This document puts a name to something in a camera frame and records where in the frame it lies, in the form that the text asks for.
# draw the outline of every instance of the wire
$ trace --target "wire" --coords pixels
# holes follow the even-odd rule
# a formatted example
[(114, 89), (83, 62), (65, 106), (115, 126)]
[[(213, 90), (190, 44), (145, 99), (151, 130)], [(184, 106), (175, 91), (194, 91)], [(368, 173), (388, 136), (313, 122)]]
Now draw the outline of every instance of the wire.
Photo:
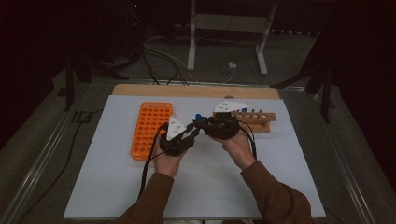
[(248, 124), (246, 124), (244, 121), (239, 120), (239, 122), (245, 124), (245, 125), (249, 128), (249, 130), (250, 130), (250, 132), (251, 132), (251, 136), (250, 136), (250, 134), (248, 133), (248, 131), (246, 131), (246, 130), (244, 129), (244, 127), (242, 127), (241, 125), (239, 125), (239, 129), (247, 135), (248, 140), (250, 141), (250, 144), (251, 144), (251, 153), (253, 154), (254, 159), (257, 160), (256, 140), (254, 139), (253, 130), (252, 130), (252, 129), (250, 128), (250, 126), (249, 126)]
[(157, 74), (152, 70), (151, 65), (149, 65), (148, 60), (146, 58), (146, 54), (145, 54), (144, 51), (142, 53), (141, 59), (142, 59), (143, 63), (146, 65), (146, 67), (148, 69), (148, 72), (151, 75), (151, 78), (152, 78), (153, 82), (155, 82), (157, 85), (160, 85), (160, 83), (158, 82), (157, 78), (154, 76), (154, 75), (157, 75)]
[(224, 83), (229, 82), (231, 79), (233, 79), (233, 76), (234, 76), (234, 75), (235, 75), (235, 68), (233, 68), (233, 74), (231, 75), (231, 77), (228, 78), (226, 81), (221, 82), (220, 84), (224, 84)]
[(103, 111), (103, 109), (96, 110), (93, 112), (83, 111), (85, 113), (88, 113), (88, 115), (81, 121), (81, 123), (77, 126), (77, 128), (74, 132), (72, 143), (70, 145), (69, 153), (67, 155), (67, 159), (66, 159), (66, 163), (64, 164), (64, 167), (62, 168), (61, 172), (55, 177), (55, 179), (52, 181), (52, 183), (47, 187), (47, 189), (44, 191), (44, 193), (42, 193), (41, 196), (33, 203), (33, 205), (21, 216), (20, 220), (17, 222), (18, 224), (21, 224), (26, 219), (26, 217), (30, 214), (30, 212), (32, 212), (32, 210), (41, 202), (41, 200), (47, 195), (47, 193), (50, 192), (52, 187), (56, 184), (56, 182), (58, 182), (59, 178), (61, 178), (62, 174), (64, 173), (64, 170), (66, 169), (67, 165), (69, 164), (69, 162), (71, 160), (71, 157), (73, 154), (73, 147), (76, 142), (78, 130), (81, 128), (82, 124), (84, 123), (83, 121), (90, 120), (92, 115), (102, 112), (102, 111)]
[(179, 75), (180, 82), (181, 82), (183, 85), (189, 86), (189, 83), (187, 83), (187, 81), (184, 80), (183, 76), (181, 75), (180, 69), (178, 69), (178, 67), (177, 67), (177, 65), (175, 64), (175, 62), (174, 62), (168, 55), (163, 54), (162, 52), (159, 52), (159, 51), (156, 51), (156, 50), (153, 50), (153, 49), (149, 49), (149, 48), (147, 48), (147, 47), (143, 47), (143, 49), (144, 49), (144, 50), (152, 51), (152, 52), (154, 52), (154, 53), (157, 53), (157, 54), (154, 54), (154, 53), (148, 53), (148, 52), (145, 51), (145, 52), (146, 52), (147, 54), (149, 54), (149, 55), (152, 55), (152, 56), (155, 56), (155, 57), (159, 57), (159, 58), (165, 59), (166, 61), (170, 62), (170, 63), (175, 67), (176, 72), (175, 72), (174, 76), (171, 77), (171, 78), (168, 80), (167, 85), (169, 85), (170, 82), (171, 82), (173, 79), (175, 79), (175, 78), (177, 77), (177, 75)]
[(149, 169), (149, 163), (150, 163), (151, 160), (153, 160), (154, 158), (156, 158), (156, 157), (162, 155), (162, 153), (160, 153), (160, 154), (156, 155), (155, 157), (151, 158), (153, 149), (154, 149), (155, 144), (156, 144), (156, 142), (157, 142), (158, 134), (160, 134), (160, 130), (164, 129), (167, 125), (168, 125), (168, 123), (164, 123), (163, 125), (161, 125), (161, 126), (158, 128), (158, 130), (157, 130), (157, 132), (155, 133), (155, 135), (154, 135), (154, 139), (152, 140), (152, 146), (151, 146), (151, 149), (150, 149), (149, 154), (148, 154), (148, 159), (146, 160), (145, 166), (143, 167), (142, 181), (141, 181), (141, 183), (140, 183), (140, 191), (139, 191), (139, 195), (137, 196), (137, 199), (140, 198), (140, 196), (142, 195), (142, 193), (143, 193), (143, 191), (144, 191), (144, 189), (145, 189), (145, 186), (146, 186), (146, 179), (147, 179), (147, 174), (148, 174), (148, 169)]
[(191, 75), (190, 71), (189, 71), (188, 68), (187, 68), (187, 65), (184, 64), (180, 59), (178, 59), (177, 57), (172, 56), (172, 55), (170, 55), (170, 54), (167, 54), (167, 53), (161, 52), (161, 51), (159, 51), (159, 50), (157, 50), (157, 49), (154, 49), (154, 48), (150, 47), (149, 45), (147, 45), (146, 43), (143, 43), (143, 45), (145, 45), (148, 49), (152, 49), (152, 50), (154, 50), (154, 51), (156, 51), (156, 52), (158, 52), (158, 53), (161, 53), (161, 54), (163, 54), (163, 55), (166, 55), (166, 56), (168, 56), (168, 57), (170, 57), (170, 58), (175, 59), (178, 63), (181, 63), (181, 64), (183, 65), (184, 68), (186, 68), (187, 74), (189, 74), (190, 78), (191, 78), (193, 81), (195, 81), (195, 82), (197, 82), (197, 83), (200, 83), (200, 81), (196, 80), (196, 79)]

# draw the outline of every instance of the blue component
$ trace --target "blue component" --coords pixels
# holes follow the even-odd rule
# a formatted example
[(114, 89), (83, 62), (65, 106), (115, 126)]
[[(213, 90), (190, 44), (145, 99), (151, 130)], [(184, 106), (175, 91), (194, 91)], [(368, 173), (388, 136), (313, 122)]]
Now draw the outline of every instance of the blue component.
[(202, 116), (200, 114), (195, 115), (195, 120), (201, 120), (201, 119), (202, 119)]

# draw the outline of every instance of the white board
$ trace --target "white board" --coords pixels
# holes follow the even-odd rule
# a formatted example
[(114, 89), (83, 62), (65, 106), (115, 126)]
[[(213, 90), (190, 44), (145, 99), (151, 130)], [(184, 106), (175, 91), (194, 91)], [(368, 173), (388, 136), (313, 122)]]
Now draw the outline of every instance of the white board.
[[(119, 217), (137, 198), (144, 162), (130, 148), (143, 102), (172, 103), (185, 125), (195, 114), (209, 117), (220, 98), (109, 96), (92, 144), (66, 207), (64, 218)], [(324, 217), (314, 181), (282, 100), (239, 99), (250, 109), (275, 112), (270, 133), (255, 133), (258, 159), (276, 179), (303, 193), (313, 217)], [(153, 173), (148, 168), (148, 181)], [(240, 170), (203, 131), (183, 158), (163, 214), (167, 218), (260, 218)]]

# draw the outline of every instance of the person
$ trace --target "person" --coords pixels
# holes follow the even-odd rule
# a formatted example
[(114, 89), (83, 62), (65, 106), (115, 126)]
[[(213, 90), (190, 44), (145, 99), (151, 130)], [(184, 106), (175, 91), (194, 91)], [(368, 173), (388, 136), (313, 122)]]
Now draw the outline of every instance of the person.
[[(245, 133), (239, 131), (227, 140), (213, 139), (222, 144), (222, 148), (242, 170), (241, 176), (250, 187), (265, 223), (317, 223), (311, 217), (311, 207), (305, 196), (279, 183), (260, 161), (254, 159)], [(158, 142), (153, 155), (162, 152)], [(178, 157), (163, 153), (154, 159), (154, 174), (141, 197), (116, 220), (117, 224), (163, 223), (163, 211), (185, 153)]]

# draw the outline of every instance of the orange rack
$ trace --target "orange rack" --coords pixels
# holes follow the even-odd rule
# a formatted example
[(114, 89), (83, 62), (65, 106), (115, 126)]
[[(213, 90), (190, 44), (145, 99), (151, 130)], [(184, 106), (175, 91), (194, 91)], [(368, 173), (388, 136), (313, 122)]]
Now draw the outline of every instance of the orange rack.
[(169, 121), (172, 114), (173, 106), (170, 103), (142, 103), (131, 146), (131, 156), (134, 160), (148, 159), (155, 133), (161, 125)]

